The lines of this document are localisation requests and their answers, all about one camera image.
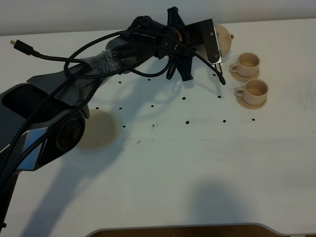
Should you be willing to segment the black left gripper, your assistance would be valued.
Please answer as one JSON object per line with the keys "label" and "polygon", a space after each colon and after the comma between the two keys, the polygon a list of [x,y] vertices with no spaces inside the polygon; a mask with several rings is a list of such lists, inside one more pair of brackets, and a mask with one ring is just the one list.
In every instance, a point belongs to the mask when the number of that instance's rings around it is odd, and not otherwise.
{"label": "black left gripper", "polygon": [[[204,45],[208,61],[217,63],[218,48],[212,19],[185,25],[178,13],[178,8],[175,6],[167,10],[167,17],[167,26],[177,29],[188,47]],[[192,61],[192,58],[173,58],[167,70],[166,78],[171,80],[175,71],[178,70],[182,81],[193,80]]]}

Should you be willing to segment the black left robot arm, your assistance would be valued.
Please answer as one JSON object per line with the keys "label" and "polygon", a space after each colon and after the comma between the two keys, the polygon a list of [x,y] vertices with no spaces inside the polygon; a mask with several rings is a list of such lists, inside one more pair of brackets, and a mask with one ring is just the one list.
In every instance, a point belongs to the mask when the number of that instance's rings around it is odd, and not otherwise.
{"label": "black left robot arm", "polygon": [[222,54],[212,19],[186,25],[178,8],[167,11],[167,24],[139,16],[126,29],[100,37],[70,57],[43,55],[20,40],[14,49],[36,58],[63,62],[62,71],[31,77],[0,95],[0,226],[21,171],[34,171],[72,150],[89,118],[88,102],[110,77],[134,73],[150,78],[138,67],[152,57],[168,57],[161,74],[178,71],[191,80],[196,47],[204,45],[202,61],[225,84]]}

